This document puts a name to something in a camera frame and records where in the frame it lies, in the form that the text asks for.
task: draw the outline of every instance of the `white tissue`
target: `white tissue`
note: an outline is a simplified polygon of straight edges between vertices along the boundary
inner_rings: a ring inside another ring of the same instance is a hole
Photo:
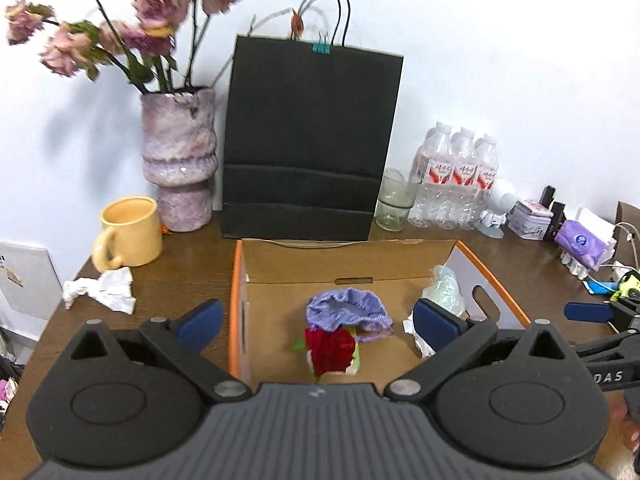
[[[418,350],[422,353],[422,357],[431,357],[435,354],[433,348],[431,348],[427,342],[422,339],[414,328],[414,313],[409,314],[409,317],[402,322],[402,326],[404,327],[404,333],[412,334],[415,339],[415,345],[418,347]]]
[[[611,222],[607,222],[600,218],[587,208],[579,208],[575,219],[580,222],[585,229],[589,230],[591,234],[597,236],[604,243],[608,243],[608,241],[613,238],[613,231],[615,231],[616,226]]]
[[[66,309],[70,309],[75,298],[88,294],[114,312],[133,314],[136,298],[131,296],[133,276],[129,267],[117,270],[105,270],[100,278],[79,278],[74,282],[65,282],[62,286],[62,299]]]

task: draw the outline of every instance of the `purple vase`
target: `purple vase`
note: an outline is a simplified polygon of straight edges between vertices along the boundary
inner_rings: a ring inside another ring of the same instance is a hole
[[[141,100],[142,172],[160,188],[160,219],[171,231],[195,231],[211,220],[209,177],[218,166],[213,90]]]

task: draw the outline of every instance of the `yellow mug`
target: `yellow mug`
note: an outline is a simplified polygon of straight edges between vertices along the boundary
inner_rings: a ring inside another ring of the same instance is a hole
[[[158,204],[152,198],[121,198],[102,210],[100,220],[102,232],[95,239],[91,256],[98,271],[137,267],[160,256],[162,233]]]

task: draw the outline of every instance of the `crumpled tissue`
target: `crumpled tissue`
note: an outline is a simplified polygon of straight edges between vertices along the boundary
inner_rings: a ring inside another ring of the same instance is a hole
[[[79,278],[74,282],[65,282],[62,286],[62,299],[66,309],[70,309],[75,298],[88,294],[114,312],[133,314],[136,298],[131,296],[133,276],[129,267],[105,270],[100,278]]]
[[[431,357],[435,354],[433,348],[431,348],[427,342],[422,339],[414,328],[414,313],[409,314],[409,317],[402,322],[402,326],[404,327],[404,333],[411,334],[414,336],[415,345],[418,347],[418,350],[422,353],[422,357]]]

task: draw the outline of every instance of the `white label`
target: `white label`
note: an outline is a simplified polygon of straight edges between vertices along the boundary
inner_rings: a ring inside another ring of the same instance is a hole
[[[597,382],[597,383],[617,383],[619,381],[621,381],[623,378],[623,373],[622,371],[620,372],[609,372],[608,374],[605,374],[604,376],[602,374],[595,374],[593,376],[593,379]]]
[[[424,175],[427,173],[428,166],[429,158],[422,154],[418,155],[418,160],[415,165],[415,174],[420,180],[424,180]]]
[[[430,160],[423,182],[427,184],[446,184],[453,171],[453,164]]]
[[[485,166],[478,166],[478,179],[476,182],[478,183],[478,187],[485,191],[491,190],[494,186],[495,180],[495,170],[492,168],[487,168]]]
[[[474,177],[476,176],[477,168],[477,166],[472,166],[471,164],[460,162],[453,170],[451,183],[454,186],[472,186],[474,183]]]

